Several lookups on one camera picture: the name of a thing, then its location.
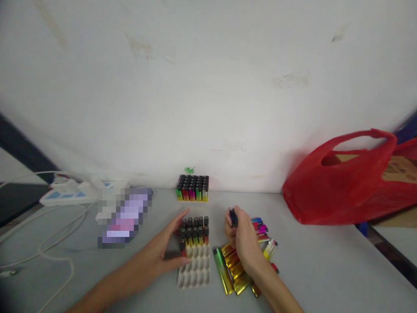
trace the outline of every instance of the white table surface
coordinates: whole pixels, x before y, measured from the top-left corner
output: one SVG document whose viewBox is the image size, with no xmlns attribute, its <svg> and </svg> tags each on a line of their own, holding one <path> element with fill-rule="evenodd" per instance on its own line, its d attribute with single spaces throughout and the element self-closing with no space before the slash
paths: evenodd
<svg viewBox="0 0 417 313">
<path fill-rule="evenodd" d="M 374 229 L 417 266 L 417 228 L 374 226 Z"/>
<path fill-rule="evenodd" d="M 301 225 L 277 194 L 210 192 L 209 203 L 179 203 L 173 190 L 154 190 L 144 226 L 124 249 L 97 249 L 101 229 L 94 219 L 97 208 L 93 207 L 81 227 L 49 251 L 54 256 L 71 256 L 76 272 L 45 312 L 69 308 L 186 207 L 191 208 L 187 217 L 209 216 L 211 248 L 223 245 L 224 214 L 235 204 L 250 216 L 261 217 L 269 236 L 278 241 L 271 261 L 306 312 L 416 312 L 417 290 L 354 226 Z M 58 209 L 26 225 L 1 244 L 0 264 L 34 254 L 45 238 L 80 211 L 77 207 Z M 169 249 L 177 247 L 178 239 L 172 238 Z M 173 271 L 109 312 L 269 312 L 265 298 L 256 299 L 250 289 L 239 297 L 225 295 L 212 253 L 210 268 L 208 286 L 178 290 L 177 272 Z M 67 262 L 36 258 L 23 264 L 16 276 L 0 278 L 0 290 L 7 293 L 14 312 L 37 312 L 69 273 Z"/>
</svg>

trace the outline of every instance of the blue object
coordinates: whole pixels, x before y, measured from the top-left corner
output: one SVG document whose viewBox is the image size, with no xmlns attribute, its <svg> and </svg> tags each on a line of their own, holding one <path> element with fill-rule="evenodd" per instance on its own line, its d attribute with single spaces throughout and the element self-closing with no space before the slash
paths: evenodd
<svg viewBox="0 0 417 313">
<path fill-rule="evenodd" d="M 232 220 L 232 227 L 237 227 L 238 217 L 236 216 L 235 209 L 230 210 L 230 219 Z"/>
<path fill-rule="evenodd" d="M 367 237 L 368 235 L 368 223 L 367 222 L 356 224 L 355 226 L 362 233 L 362 235 Z"/>
<path fill-rule="evenodd" d="M 397 144 L 405 143 L 417 136 L 417 113 L 415 113 L 405 124 L 401 127 L 395 135 L 398 138 Z"/>
<path fill-rule="evenodd" d="M 260 217 L 255 217 L 251 221 L 252 221 L 252 223 L 262 223 L 263 224 L 262 219 Z"/>
</svg>

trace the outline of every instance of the red plastic bag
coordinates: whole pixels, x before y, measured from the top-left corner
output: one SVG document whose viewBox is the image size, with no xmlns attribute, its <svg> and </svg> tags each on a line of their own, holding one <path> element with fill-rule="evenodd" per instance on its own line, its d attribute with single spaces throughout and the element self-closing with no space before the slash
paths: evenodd
<svg viewBox="0 0 417 313">
<path fill-rule="evenodd" d="M 370 151 L 333 151 L 338 144 L 360 136 L 387 141 Z M 417 139 L 399 146 L 396 143 L 394 134 L 376 129 L 324 143 L 284 183 L 282 191 L 291 213 L 302 224 L 357 224 L 417 203 L 417 184 L 382 179 L 392 154 L 410 157 L 417 153 Z M 323 159 L 335 154 L 360 156 L 332 166 L 322 165 Z"/>
</svg>

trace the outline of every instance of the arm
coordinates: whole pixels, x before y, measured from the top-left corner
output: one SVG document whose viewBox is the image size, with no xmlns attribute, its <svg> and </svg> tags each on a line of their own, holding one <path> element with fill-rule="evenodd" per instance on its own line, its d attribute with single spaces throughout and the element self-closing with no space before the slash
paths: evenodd
<svg viewBox="0 0 417 313">
<path fill-rule="evenodd" d="M 188 212 L 189 209 L 174 218 L 130 261 L 99 281 L 67 313 L 102 312 L 115 302 L 141 292 L 163 273 L 188 264 L 190 260 L 184 257 L 164 260 L 169 238 Z"/>
<path fill-rule="evenodd" d="M 235 206 L 235 212 L 239 220 L 238 227 L 232 228 L 228 211 L 225 217 L 225 234 L 230 245 L 236 248 L 246 273 L 266 296 L 274 312 L 302 313 L 297 300 L 265 259 L 251 218 L 238 206 Z"/>
</svg>

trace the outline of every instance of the purple lighter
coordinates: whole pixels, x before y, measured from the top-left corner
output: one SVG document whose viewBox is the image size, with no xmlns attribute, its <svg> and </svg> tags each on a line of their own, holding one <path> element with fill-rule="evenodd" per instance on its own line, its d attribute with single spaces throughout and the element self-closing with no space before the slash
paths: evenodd
<svg viewBox="0 0 417 313">
<path fill-rule="evenodd" d="M 266 227 L 266 225 L 259 225 L 258 229 L 256 230 L 256 234 L 260 235 L 263 233 L 266 233 L 268 231 L 268 228 Z"/>
</svg>

